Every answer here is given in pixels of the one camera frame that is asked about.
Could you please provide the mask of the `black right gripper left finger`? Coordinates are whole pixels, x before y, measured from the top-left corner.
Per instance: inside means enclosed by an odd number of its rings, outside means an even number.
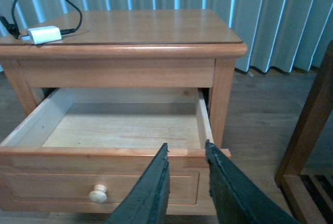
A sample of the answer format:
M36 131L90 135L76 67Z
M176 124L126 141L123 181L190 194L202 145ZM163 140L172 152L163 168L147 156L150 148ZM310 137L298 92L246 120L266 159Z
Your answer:
M169 194L168 144L163 143L128 196L105 223L165 223Z

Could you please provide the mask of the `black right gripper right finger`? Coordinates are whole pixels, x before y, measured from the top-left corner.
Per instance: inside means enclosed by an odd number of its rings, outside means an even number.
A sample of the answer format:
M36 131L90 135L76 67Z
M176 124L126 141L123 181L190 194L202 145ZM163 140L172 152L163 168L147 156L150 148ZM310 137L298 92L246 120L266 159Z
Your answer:
M209 193L219 223L299 223L209 140L205 153L210 170Z

